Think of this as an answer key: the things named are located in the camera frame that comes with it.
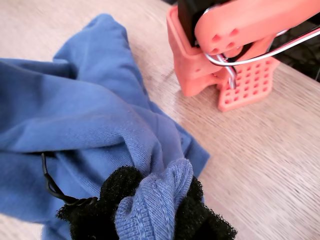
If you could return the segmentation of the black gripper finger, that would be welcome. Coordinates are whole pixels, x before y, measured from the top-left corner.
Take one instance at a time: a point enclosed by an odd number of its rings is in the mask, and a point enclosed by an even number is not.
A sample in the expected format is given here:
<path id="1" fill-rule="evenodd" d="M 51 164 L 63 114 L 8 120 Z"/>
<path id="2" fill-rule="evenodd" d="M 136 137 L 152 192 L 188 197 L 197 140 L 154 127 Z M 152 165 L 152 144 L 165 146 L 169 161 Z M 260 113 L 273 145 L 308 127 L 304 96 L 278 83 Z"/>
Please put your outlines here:
<path id="1" fill-rule="evenodd" d="M 118 240 L 116 211 L 121 200 L 136 193 L 143 175 L 132 166 L 116 169 L 102 184 L 99 198 L 62 206 L 56 217 L 69 223 L 73 240 Z"/>
<path id="2" fill-rule="evenodd" d="M 175 240 L 234 240 L 238 231 L 203 203 L 203 187 L 193 177 L 175 214 Z"/>

